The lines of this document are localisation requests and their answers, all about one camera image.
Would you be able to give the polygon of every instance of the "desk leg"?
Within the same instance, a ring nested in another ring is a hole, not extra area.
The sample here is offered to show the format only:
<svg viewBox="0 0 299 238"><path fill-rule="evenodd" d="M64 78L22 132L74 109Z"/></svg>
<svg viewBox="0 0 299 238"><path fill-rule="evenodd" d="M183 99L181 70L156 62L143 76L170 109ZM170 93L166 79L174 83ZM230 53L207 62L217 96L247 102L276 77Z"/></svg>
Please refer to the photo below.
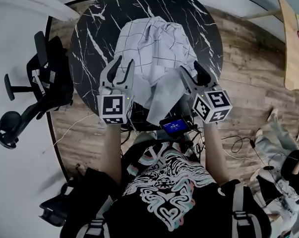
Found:
<svg viewBox="0 0 299 238"><path fill-rule="evenodd" d="M269 11L266 11L266 12L261 12L261 13L253 14L253 15L250 15L250 16L245 16L245 17L242 17L241 19L242 20L250 20L250 19L253 19L253 18L260 18L260 17L270 16L270 15L280 14L281 12L282 11L280 9L278 9L278 10L269 10Z"/></svg>

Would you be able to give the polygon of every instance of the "backpack strap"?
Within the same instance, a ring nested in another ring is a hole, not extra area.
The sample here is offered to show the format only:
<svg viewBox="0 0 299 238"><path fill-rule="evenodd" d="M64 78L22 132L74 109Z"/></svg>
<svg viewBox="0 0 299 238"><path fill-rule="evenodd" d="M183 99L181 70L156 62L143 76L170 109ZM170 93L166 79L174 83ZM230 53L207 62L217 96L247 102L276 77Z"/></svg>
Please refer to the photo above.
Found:
<svg viewBox="0 0 299 238"><path fill-rule="evenodd" d="M103 214L108 211L112 203L113 200L109 196L96 214L95 219L81 227L76 238L110 238L109 228Z"/></svg>
<svg viewBox="0 0 299 238"><path fill-rule="evenodd" d="M261 228L257 217L243 211L244 187L242 183L235 185L232 206L232 238L244 237L241 233L255 232L256 238L262 238Z"/></svg>

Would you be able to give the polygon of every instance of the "wooden floor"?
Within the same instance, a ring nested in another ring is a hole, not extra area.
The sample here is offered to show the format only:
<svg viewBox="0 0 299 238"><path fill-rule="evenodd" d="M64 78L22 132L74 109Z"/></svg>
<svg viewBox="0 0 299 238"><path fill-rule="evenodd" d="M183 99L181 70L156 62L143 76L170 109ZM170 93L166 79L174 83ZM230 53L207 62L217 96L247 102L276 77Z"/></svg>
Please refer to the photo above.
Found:
<svg viewBox="0 0 299 238"><path fill-rule="evenodd" d="M89 3L76 4L74 9L82 13ZM299 91L284 88L285 44L250 22L212 8L208 10L217 23L223 42L224 63L220 85L227 90L233 105L228 118L218 124L221 136L254 137L256 131L265 125L274 107L279 109L280 123L295 137L299 130ZM75 23L53 20L50 37L59 35L68 48ZM73 100L71 107L52 113L57 139L76 121L93 114L77 93ZM70 175L77 164L83 168L98 169L104 129L99 118L93 115L75 124L58 143L64 166ZM265 126L263 129L264 134L276 141L269 128ZM122 133L122 141L126 136L126 132ZM136 133L132 132L130 140L122 146L123 152L135 137ZM230 175L232 179L242 179L249 184L250 176L263 164L247 139L238 153L232 153L231 147L236 140L223 140L224 149L236 158L249 159L234 159L225 154ZM201 156L201 163L204 163L204 155Z"/></svg>

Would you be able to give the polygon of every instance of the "black chair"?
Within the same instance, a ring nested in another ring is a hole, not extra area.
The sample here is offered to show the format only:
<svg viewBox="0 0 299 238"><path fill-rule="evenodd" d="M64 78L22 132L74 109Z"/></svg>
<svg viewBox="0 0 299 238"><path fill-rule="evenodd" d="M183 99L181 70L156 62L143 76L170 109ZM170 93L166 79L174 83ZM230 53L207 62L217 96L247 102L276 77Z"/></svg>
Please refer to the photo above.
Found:
<svg viewBox="0 0 299 238"><path fill-rule="evenodd" d="M58 196L40 204L39 207L44 212L39 217L55 227L62 227L65 224L73 197L75 196L77 184L77 179L69 180L62 186Z"/></svg>
<svg viewBox="0 0 299 238"><path fill-rule="evenodd" d="M33 92L37 103L29 106L22 115L16 111L5 113L0 119L0 144L8 149L16 148L18 136L28 123L59 107L72 105L73 83L70 76L68 58L59 37L46 43L43 32L35 35L37 54L27 64L30 87L12 86L8 74L4 77L10 100L14 93Z"/></svg>

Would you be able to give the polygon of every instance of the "pants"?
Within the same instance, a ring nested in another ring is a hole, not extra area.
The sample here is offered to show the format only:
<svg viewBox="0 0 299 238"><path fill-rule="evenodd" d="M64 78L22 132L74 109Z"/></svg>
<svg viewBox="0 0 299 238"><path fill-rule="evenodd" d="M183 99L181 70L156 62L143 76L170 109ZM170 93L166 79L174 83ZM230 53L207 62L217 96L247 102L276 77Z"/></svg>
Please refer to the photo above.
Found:
<svg viewBox="0 0 299 238"><path fill-rule="evenodd" d="M184 137L186 139L186 141L190 141L190 137L188 135L188 133L184 134ZM138 144L138 143L142 143L145 141L149 141L149 140L155 140L155 139L161 139L161 140L167 140L167 141L176 141L179 138L172 138L170 137L163 129L157 130L156 133L151 131L151 132L141 132L134 140L133 145Z"/></svg>
<svg viewBox="0 0 299 238"><path fill-rule="evenodd" d="M263 161L266 162L267 165L281 169L287 156L291 152L299 150L299 147L295 140L289 135L289 132L278 123L275 114L272 115L268 124L273 129L281 146L273 144L267 137L261 135L255 141L255 149L265 154L267 158Z"/></svg>

